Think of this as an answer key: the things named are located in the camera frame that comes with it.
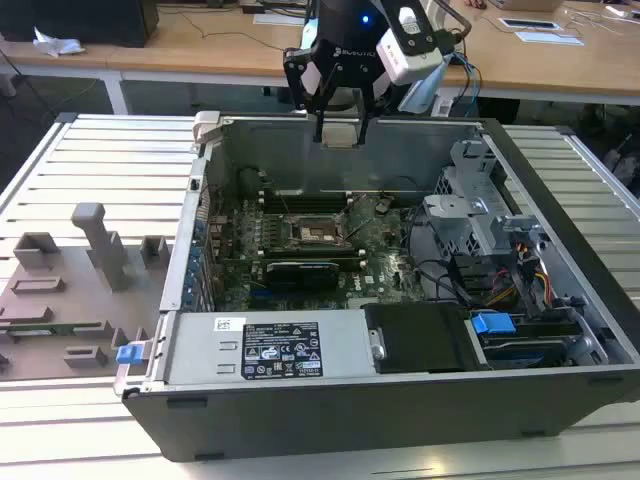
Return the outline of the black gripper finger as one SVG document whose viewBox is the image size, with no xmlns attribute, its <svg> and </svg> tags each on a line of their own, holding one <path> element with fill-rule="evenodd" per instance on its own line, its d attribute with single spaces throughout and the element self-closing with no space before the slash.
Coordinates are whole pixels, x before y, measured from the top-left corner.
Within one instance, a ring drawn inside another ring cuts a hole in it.
<svg viewBox="0 0 640 480">
<path fill-rule="evenodd" d="M 372 84 L 363 85 L 360 88 L 360 93 L 358 146 L 365 144 L 368 127 L 373 119 L 390 115 L 397 109 L 396 87 L 389 77 L 379 77 Z"/>
<path fill-rule="evenodd" d="M 320 143 L 325 112 L 339 87 L 341 62 L 327 46 L 289 48 L 283 54 L 283 68 L 296 108 L 315 116 L 313 141 Z"/>
</svg>

